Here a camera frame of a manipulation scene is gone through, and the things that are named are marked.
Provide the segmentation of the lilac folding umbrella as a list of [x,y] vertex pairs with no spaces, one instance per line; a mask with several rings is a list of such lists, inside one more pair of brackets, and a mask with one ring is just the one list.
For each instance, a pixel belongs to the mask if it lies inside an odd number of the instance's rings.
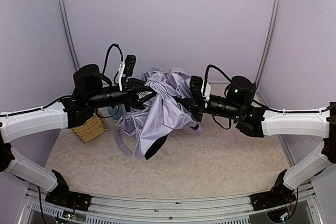
[[177,67],[167,72],[151,67],[142,72],[141,80],[156,95],[145,102],[144,109],[132,109],[117,122],[116,144],[126,156],[135,154],[136,157],[149,159],[163,146],[173,130],[188,126],[197,133],[202,131],[191,113],[174,100],[175,97],[192,97],[190,78]]

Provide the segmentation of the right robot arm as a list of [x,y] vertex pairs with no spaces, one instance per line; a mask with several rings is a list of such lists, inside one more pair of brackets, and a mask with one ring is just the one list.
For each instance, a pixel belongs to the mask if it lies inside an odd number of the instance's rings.
[[305,180],[335,164],[335,103],[314,110],[276,110],[252,102],[256,85],[242,76],[232,77],[225,97],[212,95],[211,86],[192,76],[190,91],[194,98],[191,113],[200,121],[204,113],[232,120],[240,132],[251,137],[306,135],[322,142],[295,166],[281,172],[273,193],[292,192]]

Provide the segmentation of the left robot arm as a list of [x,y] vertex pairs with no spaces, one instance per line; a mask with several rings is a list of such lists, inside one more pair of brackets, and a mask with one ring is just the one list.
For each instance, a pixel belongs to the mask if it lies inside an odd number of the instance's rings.
[[99,71],[94,64],[73,74],[75,89],[54,102],[33,109],[1,113],[1,172],[12,174],[47,191],[68,191],[62,175],[27,159],[11,146],[11,142],[49,130],[72,129],[84,125],[99,108],[123,104],[127,110],[155,96],[144,81],[129,78],[131,67],[121,67],[119,85]]

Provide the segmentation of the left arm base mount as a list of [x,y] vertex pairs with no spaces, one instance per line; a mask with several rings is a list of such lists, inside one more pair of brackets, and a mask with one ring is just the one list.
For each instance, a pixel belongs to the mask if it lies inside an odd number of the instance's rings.
[[52,192],[47,193],[45,201],[57,206],[71,208],[72,210],[87,212],[91,198],[91,195],[88,194],[55,188]]

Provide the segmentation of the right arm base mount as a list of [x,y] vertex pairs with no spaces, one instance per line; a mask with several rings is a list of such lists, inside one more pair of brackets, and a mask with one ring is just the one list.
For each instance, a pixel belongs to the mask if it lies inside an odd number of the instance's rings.
[[254,211],[259,211],[296,201],[296,196],[294,190],[280,186],[278,189],[252,194],[250,200]]

